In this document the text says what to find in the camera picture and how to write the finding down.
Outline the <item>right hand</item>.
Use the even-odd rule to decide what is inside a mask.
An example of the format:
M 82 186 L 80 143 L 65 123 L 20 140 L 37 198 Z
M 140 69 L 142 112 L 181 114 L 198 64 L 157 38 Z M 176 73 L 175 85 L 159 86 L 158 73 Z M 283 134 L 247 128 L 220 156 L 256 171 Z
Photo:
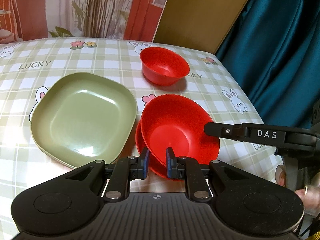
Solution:
M 286 172 L 284 165 L 279 165 L 275 173 L 276 183 L 286 186 Z M 305 189 L 296 190 L 296 195 L 302 200 L 305 212 L 312 217 L 319 215 L 319 185 L 307 185 Z

